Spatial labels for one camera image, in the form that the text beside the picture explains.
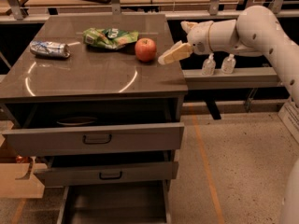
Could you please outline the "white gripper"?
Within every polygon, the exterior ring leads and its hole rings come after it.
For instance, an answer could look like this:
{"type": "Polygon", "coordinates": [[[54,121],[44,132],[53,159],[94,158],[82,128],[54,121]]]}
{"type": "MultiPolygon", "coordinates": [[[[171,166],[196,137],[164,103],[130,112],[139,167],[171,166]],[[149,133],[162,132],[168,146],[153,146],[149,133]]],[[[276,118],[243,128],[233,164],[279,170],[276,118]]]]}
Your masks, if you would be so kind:
{"type": "Polygon", "coordinates": [[[188,43],[177,42],[158,58],[158,63],[165,65],[189,58],[192,51],[197,55],[209,54],[211,52],[209,30],[212,24],[213,21],[182,21],[180,25],[187,34],[188,43]]]}

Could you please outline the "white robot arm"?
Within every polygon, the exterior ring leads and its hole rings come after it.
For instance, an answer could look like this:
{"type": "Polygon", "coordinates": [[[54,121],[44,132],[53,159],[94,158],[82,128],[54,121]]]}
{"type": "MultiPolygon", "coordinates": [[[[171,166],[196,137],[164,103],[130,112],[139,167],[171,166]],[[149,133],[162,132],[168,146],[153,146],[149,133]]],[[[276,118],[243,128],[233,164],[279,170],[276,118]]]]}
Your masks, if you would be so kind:
{"type": "Polygon", "coordinates": [[[298,95],[298,45],[273,12],[248,7],[233,20],[183,21],[175,30],[189,79],[172,224],[278,224],[298,144],[278,116],[298,95]]]}

